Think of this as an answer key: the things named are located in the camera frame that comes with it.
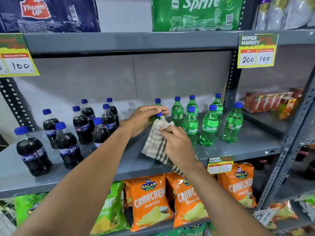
teal chip bag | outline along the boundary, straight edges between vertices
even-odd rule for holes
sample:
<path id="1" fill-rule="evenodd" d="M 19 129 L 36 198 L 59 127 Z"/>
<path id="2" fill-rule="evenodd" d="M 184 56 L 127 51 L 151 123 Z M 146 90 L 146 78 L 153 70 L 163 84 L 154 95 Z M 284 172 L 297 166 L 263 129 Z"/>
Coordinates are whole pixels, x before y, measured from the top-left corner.
<path id="1" fill-rule="evenodd" d="M 153 31 L 236 30 L 243 0 L 151 0 Z"/>
<path id="2" fill-rule="evenodd" d="M 172 231 L 166 231 L 164 233 L 155 234 L 154 236 L 180 236 L 180 230 L 179 229 L 175 229 L 175 230 L 172 230 Z"/>
<path id="3" fill-rule="evenodd" d="M 207 224 L 191 225 L 180 230 L 180 236 L 203 236 Z"/>
<path id="4" fill-rule="evenodd" d="M 28 194 L 14 198 L 17 226 L 29 217 L 48 193 Z"/>
<path id="5" fill-rule="evenodd" d="M 90 235 L 97 236 L 122 229 L 130 229 L 124 215 L 124 182 L 113 182 L 104 206 Z"/>

person's left hand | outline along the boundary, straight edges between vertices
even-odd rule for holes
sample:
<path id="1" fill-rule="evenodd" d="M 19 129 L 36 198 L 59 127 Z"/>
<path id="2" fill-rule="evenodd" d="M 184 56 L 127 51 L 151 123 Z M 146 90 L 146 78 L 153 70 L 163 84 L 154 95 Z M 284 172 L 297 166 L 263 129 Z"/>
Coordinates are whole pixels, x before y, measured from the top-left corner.
<path id="1" fill-rule="evenodd" d="M 164 106 L 141 106 L 126 120 L 119 122 L 122 127 L 128 127 L 131 131 L 131 137 L 135 137 L 140 134 L 149 124 L 150 117 L 156 115 L 162 111 L 163 115 L 168 115 L 169 110 Z"/>

person's left arm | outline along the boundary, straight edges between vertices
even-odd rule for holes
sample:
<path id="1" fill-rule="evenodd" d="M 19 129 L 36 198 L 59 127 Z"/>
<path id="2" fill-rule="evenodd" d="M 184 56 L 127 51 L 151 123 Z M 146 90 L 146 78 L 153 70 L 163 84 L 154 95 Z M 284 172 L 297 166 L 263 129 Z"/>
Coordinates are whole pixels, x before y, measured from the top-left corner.
<path id="1" fill-rule="evenodd" d="M 161 110 L 169 114 L 167 107 L 142 106 L 121 121 L 100 147 L 60 181 L 13 236 L 89 235 L 129 139 L 141 133 L 149 118 Z"/>

yellow price tag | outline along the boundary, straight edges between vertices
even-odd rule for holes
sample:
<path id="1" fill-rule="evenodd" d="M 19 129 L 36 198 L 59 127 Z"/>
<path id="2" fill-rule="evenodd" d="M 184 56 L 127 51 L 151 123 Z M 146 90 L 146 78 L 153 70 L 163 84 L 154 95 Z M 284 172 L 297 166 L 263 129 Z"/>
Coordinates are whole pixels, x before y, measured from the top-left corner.
<path id="1" fill-rule="evenodd" d="M 0 34 L 0 78 L 40 75 L 21 33 Z"/>
<path id="2" fill-rule="evenodd" d="M 238 68 L 274 66 L 279 34 L 240 35 Z"/>
<path id="3" fill-rule="evenodd" d="M 235 156 L 211 157 L 208 159 L 207 171 L 210 174 L 229 172 L 232 170 L 234 158 Z"/>

bottle cap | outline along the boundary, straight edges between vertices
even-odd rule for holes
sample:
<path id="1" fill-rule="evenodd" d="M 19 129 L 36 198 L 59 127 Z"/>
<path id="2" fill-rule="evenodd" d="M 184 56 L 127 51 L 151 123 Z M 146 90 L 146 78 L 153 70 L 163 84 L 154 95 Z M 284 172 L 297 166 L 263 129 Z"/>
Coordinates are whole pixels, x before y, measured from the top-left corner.
<path id="1" fill-rule="evenodd" d="M 66 126 L 65 126 L 65 122 L 58 122 L 55 124 L 55 128 L 56 130 L 62 130 L 62 129 L 65 129 Z"/>
<path id="2" fill-rule="evenodd" d="M 240 103 L 240 102 L 236 102 L 236 103 L 234 103 L 234 107 L 235 107 L 235 108 L 242 108 L 242 107 L 243 107 L 243 104 Z"/>
<path id="3" fill-rule="evenodd" d="M 102 121 L 102 119 L 101 119 L 101 118 L 95 118 L 95 119 L 93 119 L 93 123 L 94 123 L 94 125 L 96 126 L 96 125 L 100 125 L 100 124 L 102 124 L 102 123 L 103 123 L 103 121 Z"/>
<path id="4" fill-rule="evenodd" d="M 158 118 L 162 116 L 162 111 L 159 112 L 158 114 L 156 114 L 155 116 L 157 116 Z"/>
<path id="5" fill-rule="evenodd" d="M 42 113 L 43 113 L 44 115 L 51 114 L 51 110 L 50 110 L 49 108 L 47 108 L 47 109 L 44 109 L 44 110 L 42 111 Z"/>
<path id="6" fill-rule="evenodd" d="M 23 135 L 23 134 L 28 133 L 28 132 L 29 132 L 28 126 L 21 126 L 21 127 L 18 127 L 18 128 L 14 129 L 14 133 L 17 136 L 18 135 Z"/>
<path id="7" fill-rule="evenodd" d="M 210 110 L 210 111 L 216 111 L 216 109 L 217 109 L 217 106 L 216 106 L 215 104 L 211 104 L 211 105 L 209 106 L 209 110 Z"/>
<path id="8" fill-rule="evenodd" d="M 80 106 L 74 106 L 74 107 L 72 107 L 72 109 L 73 109 L 74 112 L 77 112 L 77 111 L 81 110 Z"/>
<path id="9" fill-rule="evenodd" d="M 196 110 L 196 107 L 194 107 L 194 106 L 189 106 L 187 111 L 188 111 L 189 113 L 194 113 L 195 110 Z"/>
<path id="10" fill-rule="evenodd" d="M 109 109 L 109 104 L 108 103 L 103 104 L 103 109 Z"/>

